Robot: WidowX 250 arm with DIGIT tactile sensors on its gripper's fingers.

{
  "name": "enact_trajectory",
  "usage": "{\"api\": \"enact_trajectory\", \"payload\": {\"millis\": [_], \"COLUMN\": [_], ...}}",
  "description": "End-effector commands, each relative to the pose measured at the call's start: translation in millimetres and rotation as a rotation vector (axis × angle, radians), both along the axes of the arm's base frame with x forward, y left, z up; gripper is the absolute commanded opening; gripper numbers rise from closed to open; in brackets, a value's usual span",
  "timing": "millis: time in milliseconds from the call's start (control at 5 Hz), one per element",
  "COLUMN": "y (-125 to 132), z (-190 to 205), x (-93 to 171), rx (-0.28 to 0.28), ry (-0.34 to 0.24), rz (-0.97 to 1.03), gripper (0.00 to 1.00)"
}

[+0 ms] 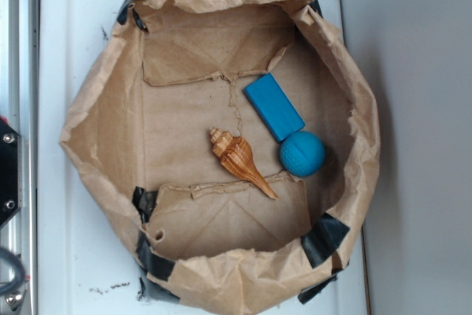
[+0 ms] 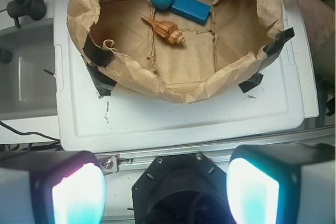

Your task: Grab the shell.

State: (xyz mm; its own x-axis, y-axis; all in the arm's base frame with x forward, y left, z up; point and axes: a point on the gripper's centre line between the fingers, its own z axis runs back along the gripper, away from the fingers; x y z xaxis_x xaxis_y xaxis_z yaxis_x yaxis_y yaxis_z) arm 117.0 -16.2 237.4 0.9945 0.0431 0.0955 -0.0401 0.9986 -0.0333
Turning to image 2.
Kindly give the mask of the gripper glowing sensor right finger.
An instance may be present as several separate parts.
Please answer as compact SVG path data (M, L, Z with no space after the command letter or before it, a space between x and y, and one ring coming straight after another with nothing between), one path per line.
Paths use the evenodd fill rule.
M226 191L237 223L335 223L335 147L240 145Z

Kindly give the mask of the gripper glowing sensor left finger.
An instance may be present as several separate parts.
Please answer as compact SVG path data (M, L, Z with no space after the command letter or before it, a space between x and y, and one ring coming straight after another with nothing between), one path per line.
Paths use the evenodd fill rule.
M1 223L100 223L105 203L92 152L1 153Z

